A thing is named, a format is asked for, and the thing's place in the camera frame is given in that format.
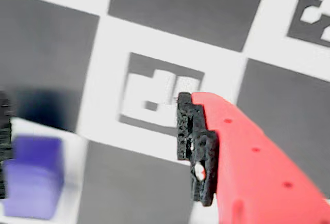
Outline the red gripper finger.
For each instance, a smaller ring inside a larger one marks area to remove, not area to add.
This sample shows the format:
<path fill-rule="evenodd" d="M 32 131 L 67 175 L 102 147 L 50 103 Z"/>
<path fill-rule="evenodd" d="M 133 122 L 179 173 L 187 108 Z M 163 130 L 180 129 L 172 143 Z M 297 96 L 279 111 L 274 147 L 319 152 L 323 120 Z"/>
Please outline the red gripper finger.
<path fill-rule="evenodd" d="M 209 92 L 177 98 L 177 158 L 190 194 L 219 223 L 329 223 L 314 182 L 238 107 Z"/>
<path fill-rule="evenodd" d="M 12 159 L 11 117 L 12 110 L 10 101 L 6 93 L 1 92 L 1 199 L 5 199 L 7 195 L 3 162 Z"/>

